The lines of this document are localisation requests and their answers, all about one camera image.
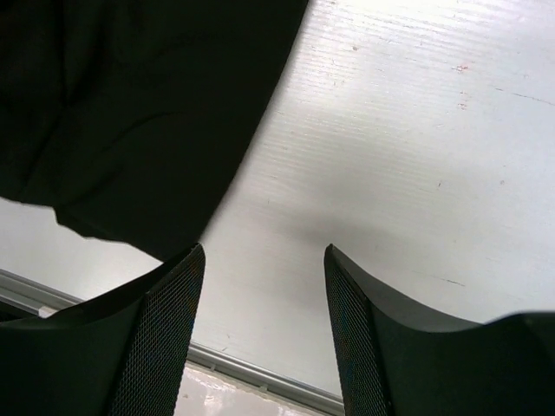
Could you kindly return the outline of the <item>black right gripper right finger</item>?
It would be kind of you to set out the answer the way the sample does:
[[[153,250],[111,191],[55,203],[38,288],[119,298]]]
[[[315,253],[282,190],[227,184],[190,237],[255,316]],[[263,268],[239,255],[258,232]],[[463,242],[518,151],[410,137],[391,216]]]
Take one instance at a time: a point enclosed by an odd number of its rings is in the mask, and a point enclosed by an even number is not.
[[[335,246],[323,263],[348,415],[553,414],[553,313],[480,324],[404,295]]]

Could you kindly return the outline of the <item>black shorts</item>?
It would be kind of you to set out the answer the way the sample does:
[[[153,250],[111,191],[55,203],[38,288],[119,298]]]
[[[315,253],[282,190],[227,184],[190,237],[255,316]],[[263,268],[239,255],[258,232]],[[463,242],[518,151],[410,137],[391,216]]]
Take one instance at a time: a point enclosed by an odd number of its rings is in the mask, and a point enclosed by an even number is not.
[[[305,1],[4,1],[1,195],[166,261],[197,243]]]

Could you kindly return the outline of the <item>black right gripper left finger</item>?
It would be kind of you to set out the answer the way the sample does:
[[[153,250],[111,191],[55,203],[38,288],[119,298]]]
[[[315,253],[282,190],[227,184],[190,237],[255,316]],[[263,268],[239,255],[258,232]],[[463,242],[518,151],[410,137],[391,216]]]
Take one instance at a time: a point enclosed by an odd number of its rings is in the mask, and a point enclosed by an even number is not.
[[[200,244],[41,317],[1,299],[4,415],[171,415],[205,274]]]

